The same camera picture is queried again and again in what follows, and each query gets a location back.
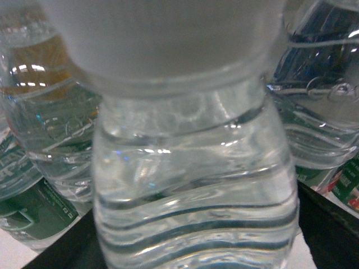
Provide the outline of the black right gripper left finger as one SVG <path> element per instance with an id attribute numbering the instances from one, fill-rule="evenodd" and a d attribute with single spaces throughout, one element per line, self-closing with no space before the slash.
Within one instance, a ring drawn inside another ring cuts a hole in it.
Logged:
<path id="1" fill-rule="evenodd" d="M 69 231 L 30 261 L 25 268 L 107 268 L 90 210 Z"/>

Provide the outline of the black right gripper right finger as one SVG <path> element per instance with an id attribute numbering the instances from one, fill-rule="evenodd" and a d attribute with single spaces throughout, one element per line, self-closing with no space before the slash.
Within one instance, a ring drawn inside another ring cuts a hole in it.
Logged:
<path id="1" fill-rule="evenodd" d="M 298 182 L 299 226 L 317 268 L 358 268 L 358 218 Z"/>

